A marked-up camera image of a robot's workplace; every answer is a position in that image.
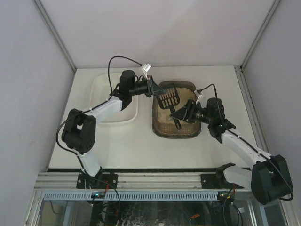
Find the black litter scoop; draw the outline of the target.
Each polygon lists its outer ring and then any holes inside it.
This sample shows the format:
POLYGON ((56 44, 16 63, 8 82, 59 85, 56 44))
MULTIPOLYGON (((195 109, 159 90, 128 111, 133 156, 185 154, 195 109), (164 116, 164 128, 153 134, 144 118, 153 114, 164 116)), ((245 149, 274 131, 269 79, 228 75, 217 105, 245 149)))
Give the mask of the black litter scoop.
POLYGON ((156 97, 159 107, 162 110, 168 109, 170 113, 175 112, 175 107, 180 103, 180 97, 174 83, 165 84, 162 89, 164 94, 156 97))

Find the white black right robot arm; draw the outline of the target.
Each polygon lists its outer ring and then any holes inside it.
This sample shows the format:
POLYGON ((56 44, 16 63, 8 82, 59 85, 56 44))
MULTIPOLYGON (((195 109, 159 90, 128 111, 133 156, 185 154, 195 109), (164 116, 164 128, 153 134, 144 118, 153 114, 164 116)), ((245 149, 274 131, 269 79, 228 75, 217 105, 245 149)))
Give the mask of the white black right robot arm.
POLYGON ((228 183, 251 189, 255 199, 263 205, 278 199, 293 199, 293 184, 285 158, 250 144, 225 118, 221 99, 208 99, 205 108, 189 100, 184 107, 171 113, 171 117, 190 124, 198 121, 207 124, 210 135, 247 164, 249 169, 235 164, 226 167, 222 173, 228 183))

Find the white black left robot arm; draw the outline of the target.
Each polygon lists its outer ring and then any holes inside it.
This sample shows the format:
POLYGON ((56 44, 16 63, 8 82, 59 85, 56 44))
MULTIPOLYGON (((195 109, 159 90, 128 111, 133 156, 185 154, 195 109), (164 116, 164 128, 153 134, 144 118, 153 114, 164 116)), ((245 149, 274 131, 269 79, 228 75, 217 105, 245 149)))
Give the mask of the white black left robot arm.
POLYGON ((119 83, 104 102, 85 111, 75 108, 69 111, 67 119, 57 130, 56 143, 63 150, 76 155, 83 173, 95 177, 102 169, 93 152, 97 124, 126 109, 133 96, 158 97, 165 93, 166 90, 160 87, 152 76, 147 75, 144 79, 137 80, 134 71, 125 70, 121 73, 119 83), (61 141, 66 144, 66 148, 59 142, 60 130, 61 141))

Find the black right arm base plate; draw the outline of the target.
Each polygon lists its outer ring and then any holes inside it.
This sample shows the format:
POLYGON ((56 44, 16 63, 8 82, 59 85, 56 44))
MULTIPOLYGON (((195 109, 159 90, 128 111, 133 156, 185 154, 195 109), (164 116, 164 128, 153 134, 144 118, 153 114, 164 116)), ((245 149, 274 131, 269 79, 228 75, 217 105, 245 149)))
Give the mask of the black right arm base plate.
POLYGON ((216 178, 215 174, 201 174, 201 185, 203 189, 221 189, 222 184, 216 178))

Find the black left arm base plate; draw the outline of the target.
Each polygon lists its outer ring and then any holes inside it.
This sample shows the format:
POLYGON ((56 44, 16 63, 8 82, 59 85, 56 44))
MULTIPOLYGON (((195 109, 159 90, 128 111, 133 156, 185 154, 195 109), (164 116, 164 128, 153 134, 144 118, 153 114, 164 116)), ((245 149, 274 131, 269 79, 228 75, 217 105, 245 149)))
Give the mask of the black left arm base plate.
POLYGON ((77 189, 105 189, 117 188, 118 175, 115 173, 103 173, 92 177, 90 175, 80 173, 77 178, 77 189))

